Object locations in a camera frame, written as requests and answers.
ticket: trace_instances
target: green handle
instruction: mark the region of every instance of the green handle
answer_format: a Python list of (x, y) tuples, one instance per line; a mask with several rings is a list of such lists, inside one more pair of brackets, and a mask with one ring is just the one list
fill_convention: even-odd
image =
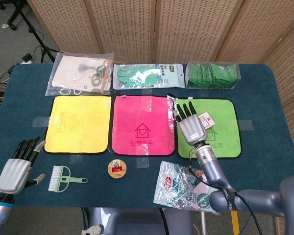
[(70, 182), (74, 182), (74, 183), (87, 183), (87, 179), (86, 178), (75, 178), (75, 177), (71, 177), (69, 179)]

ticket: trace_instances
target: green packets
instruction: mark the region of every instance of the green packets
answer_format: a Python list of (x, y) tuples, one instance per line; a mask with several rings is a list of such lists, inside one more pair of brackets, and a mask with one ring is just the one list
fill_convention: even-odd
[(157, 86), (159, 69), (156, 67), (124, 66), (118, 69), (118, 80), (126, 87)]
[(188, 71), (187, 88), (232, 89), (240, 79), (238, 64), (219, 65), (190, 62)]

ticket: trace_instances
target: house logo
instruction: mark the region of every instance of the house logo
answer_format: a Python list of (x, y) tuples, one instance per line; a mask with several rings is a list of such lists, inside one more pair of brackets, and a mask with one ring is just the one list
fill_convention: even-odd
[(64, 128), (74, 129), (79, 125), (79, 121), (75, 116), (66, 117), (64, 120)]
[(149, 128), (145, 124), (140, 124), (135, 130), (137, 138), (148, 138)]
[(207, 141), (216, 141), (216, 135), (217, 133), (212, 128), (209, 128), (207, 130)]

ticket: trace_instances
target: table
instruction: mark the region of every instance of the table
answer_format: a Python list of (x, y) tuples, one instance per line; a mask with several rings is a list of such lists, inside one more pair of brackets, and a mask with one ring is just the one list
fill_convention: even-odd
[[(46, 135), (46, 127), (33, 127), (37, 117), (49, 117), (53, 96), (45, 96), (52, 64), (19, 65), (11, 74), (0, 108), (0, 173), (16, 145), (23, 139)], [(241, 123), (241, 155), (221, 159), (220, 165), (236, 190), (278, 190), (294, 175), (294, 145), (282, 110), (272, 71), (266, 65), (240, 65), (241, 81), (233, 90), (187, 90), (181, 88), (117, 91), (117, 94), (152, 94), (179, 98), (226, 98), (234, 103)], [(113, 159), (127, 164), (121, 179), (112, 179), (107, 166)], [(177, 146), (167, 157), (148, 157), (149, 167), (137, 168), (135, 156), (117, 156), (109, 151), (95, 155), (39, 154), (29, 179), (45, 173), (37, 186), (15, 197), (19, 206), (68, 207), (158, 207), (153, 196), (161, 161), (188, 165), (178, 156)], [(70, 185), (64, 193), (48, 191), (53, 165), (66, 165), (87, 184)], [(199, 167), (194, 161), (193, 167)]]

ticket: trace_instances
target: cleaning brush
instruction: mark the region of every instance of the cleaning brush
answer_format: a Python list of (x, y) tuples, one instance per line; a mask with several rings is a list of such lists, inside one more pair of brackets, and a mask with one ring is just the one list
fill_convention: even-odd
[[(63, 175), (63, 170), (67, 169), (69, 171), (69, 175)], [(65, 191), (69, 183), (74, 182), (74, 183), (87, 183), (86, 178), (75, 178), (71, 177), (71, 171), (68, 167), (64, 165), (54, 165), (53, 170), (52, 170), (52, 175), (49, 183), (49, 188), (48, 191), (53, 191), (53, 192), (63, 192)], [(60, 185), (61, 183), (67, 184), (64, 189), (60, 190)]]

